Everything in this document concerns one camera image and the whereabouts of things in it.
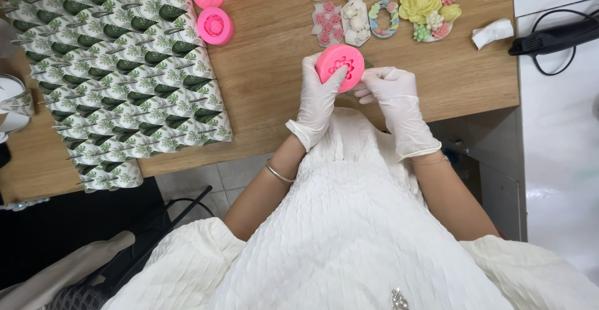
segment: yellow succulent soap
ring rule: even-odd
[[[445,22],[452,23],[456,18],[462,15],[462,10],[458,5],[444,6],[439,10],[439,15],[443,16]]]
[[[400,0],[400,3],[400,17],[418,24],[426,24],[426,16],[442,6],[441,0]]]

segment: white latex glove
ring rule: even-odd
[[[296,121],[289,120],[285,124],[301,141],[306,152],[320,141],[329,128],[335,97],[348,73],[348,67],[344,65],[322,84],[314,67],[320,55],[318,53],[305,57],[302,61],[304,81],[301,87],[300,112]]]
[[[414,74],[392,67],[367,69],[362,83],[353,89],[354,95],[361,97],[362,104],[378,101],[385,115],[385,125],[395,136],[398,161],[430,154],[441,148],[441,143],[433,138],[428,125],[422,120]]]

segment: floor tile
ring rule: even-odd
[[[243,192],[244,189],[245,187],[225,191],[226,199],[229,201],[229,206],[233,205],[233,202],[237,199],[241,192]]]
[[[189,192],[188,196],[177,196],[175,199],[179,198],[190,198],[195,199],[202,191],[197,192]],[[183,210],[189,206],[190,201],[179,201],[176,202],[168,209],[168,216],[171,221],[174,220]],[[207,194],[201,201],[201,203],[205,204],[208,209],[212,211],[214,216],[222,219],[225,217],[225,214],[229,210],[229,203],[226,198],[226,194],[224,191],[214,192]],[[176,228],[181,225],[188,224],[190,222],[207,219],[210,217],[210,214],[202,207],[195,206],[185,217],[176,225]]]
[[[273,153],[267,153],[216,164],[225,191],[247,186],[272,156]]]
[[[177,195],[185,195],[186,192],[191,191],[201,192],[208,185],[212,185],[212,192],[224,190],[216,164],[167,173],[155,176],[155,178],[162,197],[165,199],[171,199],[170,196],[176,192],[179,192]]]

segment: wooden table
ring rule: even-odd
[[[330,0],[344,5],[345,0]],[[363,0],[368,7],[379,0]],[[510,39],[477,51],[473,29],[500,18],[513,20],[513,0],[458,0],[461,17],[444,40],[432,44],[412,39],[412,25],[401,20],[391,38],[374,35],[360,48],[375,66],[395,66],[416,74],[421,110],[426,121],[437,121],[519,104],[516,59],[507,55]],[[311,35],[311,0],[226,0],[222,9],[236,26],[233,40],[208,51],[235,141],[189,147],[178,153],[139,160],[145,177],[200,165],[275,151],[289,135],[285,122],[294,119],[301,90],[301,60],[323,49]],[[22,51],[0,62],[0,72],[19,76],[36,89],[27,75]],[[362,106],[348,95],[336,105],[361,110],[384,128],[377,104]],[[67,159],[49,110],[37,105],[31,123],[10,136],[11,162],[0,169],[0,191],[5,203],[28,201],[81,189],[79,176]]]

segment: thin gold bracelet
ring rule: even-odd
[[[266,160],[266,168],[268,168],[268,170],[270,171],[270,173],[273,173],[273,174],[274,174],[274,176],[278,177],[279,179],[281,179],[281,180],[282,180],[282,181],[284,181],[284,182],[294,182],[294,181],[295,181],[295,179],[293,179],[293,180],[289,180],[289,179],[287,179],[286,177],[284,177],[284,176],[281,176],[280,174],[278,174],[278,173],[277,173],[277,172],[276,172],[276,171],[275,171],[275,170],[274,170],[272,167],[270,167],[270,164],[268,163],[268,161],[269,161],[269,160],[270,160],[270,159],[267,159],[267,160]]]
[[[443,161],[443,160],[447,160],[447,161],[449,161],[449,158],[448,158],[448,157],[445,155],[445,156],[443,157],[443,159],[441,159],[441,160],[437,160],[437,161],[431,161],[431,162],[414,162],[414,161],[412,161],[412,159],[410,159],[410,162],[411,162],[412,164],[415,164],[415,165],[430,165],[430,164],[436,164],[436,163],[438,163],[438,162],[441,162],[441,161]]]

